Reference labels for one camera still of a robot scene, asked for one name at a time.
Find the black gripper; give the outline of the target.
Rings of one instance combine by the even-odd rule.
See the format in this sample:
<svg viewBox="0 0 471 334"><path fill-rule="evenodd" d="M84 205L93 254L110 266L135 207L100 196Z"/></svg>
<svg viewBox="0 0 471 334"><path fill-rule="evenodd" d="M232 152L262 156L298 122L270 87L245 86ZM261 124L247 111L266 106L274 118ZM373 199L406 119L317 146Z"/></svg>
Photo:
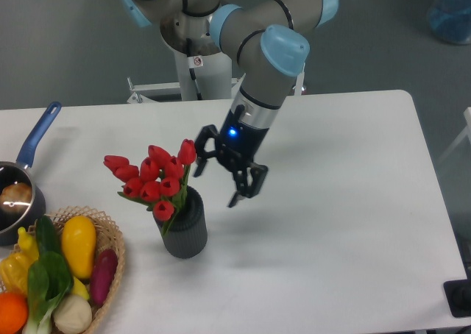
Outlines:
<svg viewBox="0 0 471 334"><path fill-rule="evenodd" d="M254 163L268 128L258 129L241 121L243 109L229 111L218 132L215 125L210 124L201 128L194 147L196 149L196 170L194 177L199 177L209 159L216 157L218 162L233 174L235 192L228 207L235 207L242 199L257 196L268 174L268 167ZM207 151L206 143L214 140L214 149Z"/></svg>

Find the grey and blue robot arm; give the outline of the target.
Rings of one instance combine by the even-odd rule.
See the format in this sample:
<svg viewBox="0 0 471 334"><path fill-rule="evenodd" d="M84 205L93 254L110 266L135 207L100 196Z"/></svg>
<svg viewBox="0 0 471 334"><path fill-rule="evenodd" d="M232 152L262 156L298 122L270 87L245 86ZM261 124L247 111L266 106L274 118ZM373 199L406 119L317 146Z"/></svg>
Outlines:
<svg viewBox="0 0 471 334"><path fill-rule="evenodd" d="M232 205L256 196L268 168L254 157L304 69L304 34L331 20L339 0L268 0L251 10L221 0L121 1L140 26L173 18L187 55L203 39L244 72L222 127L203 127L196 138L196 172L216 158L233 175Z"/></svg>

